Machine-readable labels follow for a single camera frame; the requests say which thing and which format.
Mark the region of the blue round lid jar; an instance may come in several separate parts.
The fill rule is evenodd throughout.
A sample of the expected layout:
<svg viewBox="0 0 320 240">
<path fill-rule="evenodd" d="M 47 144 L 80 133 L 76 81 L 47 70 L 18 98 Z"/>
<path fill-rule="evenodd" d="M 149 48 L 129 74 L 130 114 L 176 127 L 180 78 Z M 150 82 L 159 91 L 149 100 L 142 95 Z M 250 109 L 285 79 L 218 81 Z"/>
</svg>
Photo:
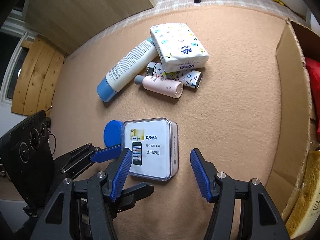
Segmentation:
<svg viewBox="0 0 320 240">
<path fill-rule="evenodd" d="M 103 140 L 107 148 L 121 144 L 122 126 L 123 122 L 118 120 L 111 120 L 106 124 L 103 132 Z"/>
</svg>

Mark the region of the white lotion bottle blue cap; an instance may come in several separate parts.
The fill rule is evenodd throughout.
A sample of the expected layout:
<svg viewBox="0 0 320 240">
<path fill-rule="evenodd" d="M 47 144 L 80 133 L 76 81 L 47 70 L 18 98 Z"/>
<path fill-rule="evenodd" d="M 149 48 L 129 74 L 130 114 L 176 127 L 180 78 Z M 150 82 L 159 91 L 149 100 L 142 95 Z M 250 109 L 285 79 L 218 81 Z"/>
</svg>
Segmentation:
<svg viewBox="0 0 320 240">
<path fill-rule="evenodd" d="M 101 100 L 109 102 L 157 56 L 156 47 L 150 37 L 133 48 L 107 72 L 97 86 L 97 94 Z"/>
</svg>

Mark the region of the pine wood wall panel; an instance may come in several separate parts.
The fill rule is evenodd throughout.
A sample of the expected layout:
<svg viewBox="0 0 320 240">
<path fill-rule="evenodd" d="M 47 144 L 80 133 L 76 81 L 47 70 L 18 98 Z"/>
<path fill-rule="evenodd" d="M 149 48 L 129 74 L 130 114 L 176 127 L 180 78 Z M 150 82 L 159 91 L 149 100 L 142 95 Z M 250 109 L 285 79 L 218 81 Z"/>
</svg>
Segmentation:
<svg viewBox="0 0 320 240">
<path fill-rule="evenodd" d="M 11 112 L 30 116 L 41 110 L 51 114 L 51 106 L 57 80 L 66 54 L 53 42 L 37 35 L 35 40 L 23 40 L 22 48 L 28 48 L 15 86 Z"/>
</svg>

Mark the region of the pink small bottle grey cap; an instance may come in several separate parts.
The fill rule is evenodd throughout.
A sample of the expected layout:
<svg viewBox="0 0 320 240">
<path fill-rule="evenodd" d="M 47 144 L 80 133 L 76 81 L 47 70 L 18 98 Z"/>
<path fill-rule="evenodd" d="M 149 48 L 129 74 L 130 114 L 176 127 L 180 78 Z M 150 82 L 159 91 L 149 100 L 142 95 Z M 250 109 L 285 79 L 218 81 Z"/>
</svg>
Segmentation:
<svg viewBox="0 0 320 240">
<path fill-rule="evenodd" d="M 145 89 L 178 99 L 183 93 L 183 84 L 180 81 L 168 80 L 158 76 L 137 75 L 134 78 L 136 85 L 143 86 Z"/>
</svg>

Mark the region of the white window frame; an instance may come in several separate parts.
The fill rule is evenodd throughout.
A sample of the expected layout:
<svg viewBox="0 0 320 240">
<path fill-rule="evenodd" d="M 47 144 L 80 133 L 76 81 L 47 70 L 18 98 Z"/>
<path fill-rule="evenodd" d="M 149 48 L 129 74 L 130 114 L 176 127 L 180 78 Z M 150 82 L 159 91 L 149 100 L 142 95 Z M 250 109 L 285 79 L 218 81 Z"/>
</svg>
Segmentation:
<svg viewBox="0 0 320 240">
<path fill-rule="evenodd" d="M 22 12 L 13 9 L 1 26 L 1 102 L 11 104 L 23 61 L 37 33 L 29 30 Z"/>
</svg>

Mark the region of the brown cardboard box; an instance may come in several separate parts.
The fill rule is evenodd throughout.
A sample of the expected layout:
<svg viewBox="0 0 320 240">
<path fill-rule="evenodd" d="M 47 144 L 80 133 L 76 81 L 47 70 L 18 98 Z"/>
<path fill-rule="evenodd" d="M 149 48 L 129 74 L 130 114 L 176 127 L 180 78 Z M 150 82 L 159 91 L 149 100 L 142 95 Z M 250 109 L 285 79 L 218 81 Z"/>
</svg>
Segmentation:
<svg viewBox="0 0 320 240">
<path fill-rule="evenodd" d="M 311 141 L 316 139 L 316 115 L 306 57 L 319 60 L 319 36 L 289 18 L 276 47 L 281 86 L 278 147 L 266 190 L 283 220 L 299 197 Z"/>
</svg>

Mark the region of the light wood board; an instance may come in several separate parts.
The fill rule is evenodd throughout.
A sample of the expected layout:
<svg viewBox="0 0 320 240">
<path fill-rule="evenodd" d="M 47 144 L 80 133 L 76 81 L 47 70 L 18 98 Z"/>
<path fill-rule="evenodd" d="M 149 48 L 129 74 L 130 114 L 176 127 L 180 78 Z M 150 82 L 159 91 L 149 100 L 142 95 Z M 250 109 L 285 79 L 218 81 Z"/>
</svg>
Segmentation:
<svg viewBox="0 0 320 240">
<path fill-rule="evenodd" d="M 23 18 L 28 29 L 71 54 L 111 25 L 153 7 L 153 0 L 25 0 Z"/>
</svg>

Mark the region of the patterned white small pouch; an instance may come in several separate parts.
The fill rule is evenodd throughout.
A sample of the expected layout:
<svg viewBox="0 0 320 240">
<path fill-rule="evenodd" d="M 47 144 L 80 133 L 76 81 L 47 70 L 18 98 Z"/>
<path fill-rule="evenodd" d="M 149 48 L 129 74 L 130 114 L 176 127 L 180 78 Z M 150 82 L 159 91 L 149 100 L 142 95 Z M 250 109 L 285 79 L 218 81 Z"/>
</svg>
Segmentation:
<svg viewBox="0 0 320 240">
<path fill-rule="evenodd" d="M 199 71 L 191 69 L 166 73 L 162 64 L 158 62 L 149 62 L 145 74 L 161 77 L 166 80 L 179 81 L 183 83 L 184 86 L 193 89 L 198 89 L 202 80 L 202 73 Z"/>
</svg>

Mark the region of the clear plastic card reader box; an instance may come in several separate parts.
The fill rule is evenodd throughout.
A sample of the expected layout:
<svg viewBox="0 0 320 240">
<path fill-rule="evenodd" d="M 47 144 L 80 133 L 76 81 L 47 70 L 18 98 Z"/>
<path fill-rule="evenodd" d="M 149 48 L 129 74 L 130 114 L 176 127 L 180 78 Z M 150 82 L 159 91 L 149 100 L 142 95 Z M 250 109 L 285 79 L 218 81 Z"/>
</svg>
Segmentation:
<svg viewBox="0 0 320 240">
<path fill-rule="evenodd" d="M 167 181 L 178 172 L 178 125 L 166 118 L 123 123 L 122 146 L 132 152 L 129 175 Z"/>
</svg>

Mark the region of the red satin cloth pouch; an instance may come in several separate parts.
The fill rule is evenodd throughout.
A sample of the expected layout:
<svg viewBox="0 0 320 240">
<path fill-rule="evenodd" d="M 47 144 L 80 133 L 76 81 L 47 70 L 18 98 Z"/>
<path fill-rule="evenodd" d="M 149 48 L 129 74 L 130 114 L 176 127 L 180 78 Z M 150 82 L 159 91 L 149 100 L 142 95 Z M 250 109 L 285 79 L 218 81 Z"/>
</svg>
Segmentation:
<svg viewBox="0 0 320 240">
<path fill-rule="evenodd" d="M 313 60 L 309 57 L 305 58 L 306 68 L 308 70 L 310 87 L 313 96 L 313 103 L 315 105 L 316 113 L 316 138 L 319 141 L 320 131 L 319 131 L 319 115 L 320 115 L 320 67 L 319 62 Z"/>
</svg>

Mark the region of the packaged toast bread slice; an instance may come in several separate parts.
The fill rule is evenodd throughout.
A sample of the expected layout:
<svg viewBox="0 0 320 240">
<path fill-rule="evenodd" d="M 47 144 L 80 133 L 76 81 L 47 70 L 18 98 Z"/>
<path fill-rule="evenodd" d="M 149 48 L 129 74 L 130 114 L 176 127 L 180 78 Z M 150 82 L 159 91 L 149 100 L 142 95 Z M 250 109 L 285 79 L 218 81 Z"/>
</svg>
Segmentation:
<svg viewBox="0 0 320 240">
<path fill-rule="evenodd" d="M 319 151 L 309 153 L 302 185 L 286 223 L 291 239 L 309 232 L 319 217 Z"/>
</svg>

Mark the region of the white Vinda tissue pack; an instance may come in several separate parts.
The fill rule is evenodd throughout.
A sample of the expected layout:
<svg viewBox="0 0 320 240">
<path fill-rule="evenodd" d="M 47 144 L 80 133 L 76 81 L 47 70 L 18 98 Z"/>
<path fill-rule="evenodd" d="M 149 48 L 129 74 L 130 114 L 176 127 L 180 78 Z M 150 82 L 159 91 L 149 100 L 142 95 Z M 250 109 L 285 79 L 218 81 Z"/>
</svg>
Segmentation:
<svg viewBox="0 0 320 240">
<path fill-rule="evenodd" d="M 165 23 L 150 27 L 150 35 L 166 73 L 202 68 L 208 51 L 185 23 Z"/>
</svg>

